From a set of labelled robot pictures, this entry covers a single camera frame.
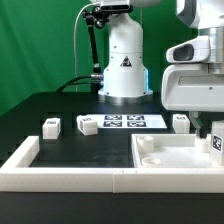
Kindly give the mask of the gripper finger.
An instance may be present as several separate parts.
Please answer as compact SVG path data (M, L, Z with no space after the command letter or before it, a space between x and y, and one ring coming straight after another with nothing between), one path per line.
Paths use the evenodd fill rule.
M192 125L196 129L196 136L198 138L203 137L203 124L199 118L199 113L195 111L189 112L189 120L191 121Z

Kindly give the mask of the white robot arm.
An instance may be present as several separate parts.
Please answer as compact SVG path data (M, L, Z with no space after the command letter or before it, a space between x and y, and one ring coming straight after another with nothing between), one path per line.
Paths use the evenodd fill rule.
M109 64L104 70L104 100L136 102L151 93L142 63L143 30L129 13L161 0L90 0L98 27L108 24ZM197 136L206 136L201 112L224 112L224 0L176 0L176 15L198 30L194 39L166 52L170 66L162 78L161 102L167 110L187 111Z

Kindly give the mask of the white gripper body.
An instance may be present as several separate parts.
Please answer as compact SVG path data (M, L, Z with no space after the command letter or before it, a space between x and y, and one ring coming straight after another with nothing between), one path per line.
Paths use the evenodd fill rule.
M224 111L224 38L201 35L167 50L161 102L167 110Z

